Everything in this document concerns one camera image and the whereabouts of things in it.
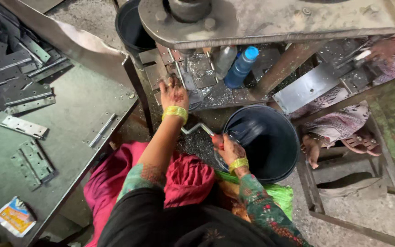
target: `snack packet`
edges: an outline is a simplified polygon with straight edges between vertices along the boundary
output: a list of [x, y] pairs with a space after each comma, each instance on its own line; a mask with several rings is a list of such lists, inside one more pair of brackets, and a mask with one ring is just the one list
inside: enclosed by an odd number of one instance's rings
[[0, 224], [16, 237], [22, 238], [36, 224], [25, 203], [15, 196], [0, 209]]

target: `blue bottle cap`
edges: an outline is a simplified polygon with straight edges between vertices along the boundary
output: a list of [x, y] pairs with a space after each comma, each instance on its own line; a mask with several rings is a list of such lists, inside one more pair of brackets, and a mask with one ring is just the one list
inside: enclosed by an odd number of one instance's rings
[[253, 46], [250, 46], [245, 51], [245, 56], [247, 59], [253, 60], [259, 55], [259, 50]]

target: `sandal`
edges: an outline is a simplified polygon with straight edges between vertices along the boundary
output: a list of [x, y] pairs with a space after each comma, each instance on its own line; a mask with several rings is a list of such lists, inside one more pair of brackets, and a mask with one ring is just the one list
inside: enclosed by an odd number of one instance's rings
[[382, 154], [382, 148], [379, 143], [372, 134], [363, 128], [341, 141], [348, 149], [355, 153], [367, 153], [372, 156], [380, 156]]
[[341, 142], [355, 153], [367, 153], [364, 139], [357, 134], [352, 134], [350, 137], [342, 139]]

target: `pink patterned clothing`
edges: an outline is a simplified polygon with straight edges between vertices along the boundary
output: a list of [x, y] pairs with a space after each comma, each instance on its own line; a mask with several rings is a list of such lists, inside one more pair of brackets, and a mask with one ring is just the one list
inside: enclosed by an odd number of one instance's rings
[[[379, 76], [373, 81], [374, 86], [395, 79], [395, 55], [393, 56], [393, 64], [391, 66], [388, 67], [386, 64], [381, 64], [379, 68], [384, 72], [384, 75]], [[297, 119], [310, 115], [348, 97], [349, 94], [344, 88], [334, 87], [309, 104], [291, 113], [289, 117], [291, 119]], [[370, 109], [368, 104], [366, 101], [362, 101], [357, 105], [348, 106], [342, 110], [306, 123], [303, 126], [303, 132], [312, 132], [321, 135], [326, 140], [324, 144], [329, 148], [333, 146], [337, 140], [348, 138], [359, 130], [364, 126], [369, 116]]]

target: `hand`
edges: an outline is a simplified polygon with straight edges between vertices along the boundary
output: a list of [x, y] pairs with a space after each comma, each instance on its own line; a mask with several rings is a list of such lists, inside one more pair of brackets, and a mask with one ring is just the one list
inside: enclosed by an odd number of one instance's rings
[[[220, 148], [220, 143], [223, 142], [223, 150]], [[228, 134], [223, 134], [223, 140], [221, 135], [215, 135], [213, 138], [213, 144], [217, 143], [214, 150], [216, 150], [223, 158], [225, 163], [231, 165], [235, 160], [239, 158], [245, 158], [245, 149], [240, 146], [239, 143], [230, 139]]]
[[392, 40], [380, 40], [370, 48], [370, 51], [371, 54], [367, 56], [367, 60], [377, 61], [381, 59], [391, 64], [393, 62], [392, 56], [395, 55], [395, 42]]
[[163, 110], [166, 110], [169, 106], [176, 105], [188, 111], [189, 102], [187, 90], [182, 86], [182, 83], [175, 75], [168, 78], [168, 85], [166, 85], [164, 81], [160, 82], [159, 89], [161, 90], [161, 104]]

